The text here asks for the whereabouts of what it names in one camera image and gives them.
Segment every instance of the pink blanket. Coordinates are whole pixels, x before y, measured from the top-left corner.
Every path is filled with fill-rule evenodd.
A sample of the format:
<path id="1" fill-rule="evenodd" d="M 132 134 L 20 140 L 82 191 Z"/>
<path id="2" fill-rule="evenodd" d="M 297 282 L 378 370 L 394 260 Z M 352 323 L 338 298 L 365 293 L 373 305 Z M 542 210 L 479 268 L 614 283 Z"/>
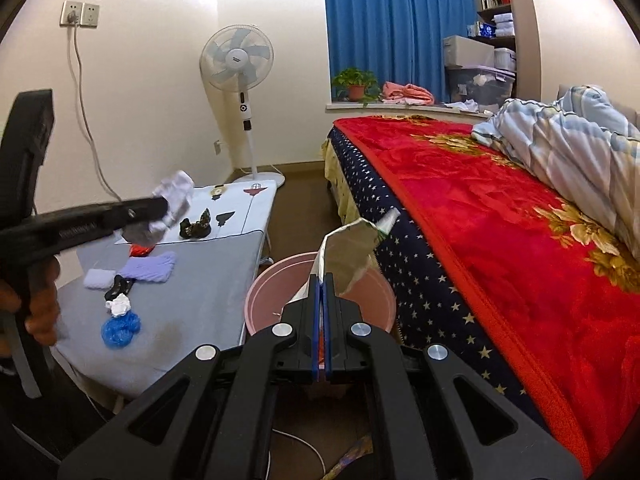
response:
<path id="1" fill-rule="evenodd" d="M 426 88 L 412 85 L 399 85 L 387 81 L 382 87 L 382 102 L 405 105 L 432 105 L 433 95 Z"/>

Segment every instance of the baseboard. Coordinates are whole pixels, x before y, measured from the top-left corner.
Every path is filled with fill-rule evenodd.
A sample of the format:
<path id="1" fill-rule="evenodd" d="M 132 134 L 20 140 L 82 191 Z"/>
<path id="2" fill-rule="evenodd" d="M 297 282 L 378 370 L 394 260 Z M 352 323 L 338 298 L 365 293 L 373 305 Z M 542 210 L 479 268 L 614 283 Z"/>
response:
<path id="1" fill-rule="evenodd" d="M 290 162 L 288 164 L 274 164 L 277 170 L 284 176 L 293 173 L 303 173 L 304 171 L 323 171 L 323 160 L 310 160 L 309 162 Z M 273 171 L 273 166 L 258 166 L 258 171 Z M 240 178 L 244 174 L 250 173 L 251 168 L 235 168 L 229 178 L 225 180 L 225 184 L 233 182 L 236 178 Z"/>

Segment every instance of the finger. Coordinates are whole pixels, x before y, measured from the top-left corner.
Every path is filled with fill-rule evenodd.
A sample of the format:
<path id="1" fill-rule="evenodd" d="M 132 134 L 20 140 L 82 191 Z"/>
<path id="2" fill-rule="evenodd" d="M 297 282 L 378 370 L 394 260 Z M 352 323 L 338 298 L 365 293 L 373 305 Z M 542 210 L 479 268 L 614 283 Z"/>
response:
<path id="1" fill-rule="evenodd" d="M 48 286 L 36 292 L 31 298 L 29 310 L 34 317 L 49 312 L 58 302 L 58 290 L 55 286 Z"/>
<path id="2" fill-rule="evenodd" d="M 53 285 L 53 283 L 60 276 L 60 262 L 54 256 L 46 263 L 45 280 L 47 285 Z"/>
<path id="3" fill-rule="evenodd" d="M 9 348 L 9 342 L 3 335 L 0 335 L 0 358 L 11 357 L 11 349 Z"/>
<path id="4" fill-rule="evenodd" d="M 43 346 L 53 346 L 58 340 L 56 333 L 53 330 L 42 334 L 36 334 L 33 338 Z"/>
<path id="5" fill-rule="evenodd" d="M 56 324 L 58 314 L 60 314 L 60 307 L 56 303 L 48 312 L 44 314 L 40 314 L 37 317 L 29 316 L 25 320 L 24 326 L 27 329 L 27 332 L 31 335 L 49 332 Z"/>
<path id="6" fill-rule="evenodd" d="M 20 298 L 7 282 L 0 280 L 0 310 L 16 312 L 20 308 Z"/>

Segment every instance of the gray ironing board cover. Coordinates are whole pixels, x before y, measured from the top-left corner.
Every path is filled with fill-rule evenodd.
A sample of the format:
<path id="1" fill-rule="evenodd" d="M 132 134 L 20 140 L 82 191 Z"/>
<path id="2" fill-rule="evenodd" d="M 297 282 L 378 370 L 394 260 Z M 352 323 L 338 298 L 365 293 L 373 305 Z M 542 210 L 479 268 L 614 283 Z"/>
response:
<path id="1" fill-rule="evenodd" d="M 129 298 L 141 331 L 125 348 L 107 348 L 100 336 L 110 313 L 104 291 L 89 290 L 83 276 L 58 291 L 57 350 L 81 374 L 126 397 L 137 397 L 202 344 L 237 346 L 244 329 L 244 298 L 257 270 L 264 233 L 156 246 L 153 256 L 177 255 L 165 283 L 135 283 Z M 82 269 L 114 269 L 128 245 L 107 238 L 78 249 Z"/>

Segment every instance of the fan grille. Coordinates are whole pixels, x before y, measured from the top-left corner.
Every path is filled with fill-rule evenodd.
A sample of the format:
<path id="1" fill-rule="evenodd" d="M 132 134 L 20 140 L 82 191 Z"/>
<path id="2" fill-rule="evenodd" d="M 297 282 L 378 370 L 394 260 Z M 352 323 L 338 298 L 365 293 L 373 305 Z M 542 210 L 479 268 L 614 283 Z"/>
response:
<path id="1" fill-rule="evenodd" d="M 248 56 L 247 64 L 239 71 L 226 64 L 230 50 L 240 48 Z M 273 65 L 273 46 L 269 38 L 253 25 L 231 25 L 216 32 L 205 45 L 200 56 L 202 78 L 225 92 L 249 90 L 261 83 Z"/>

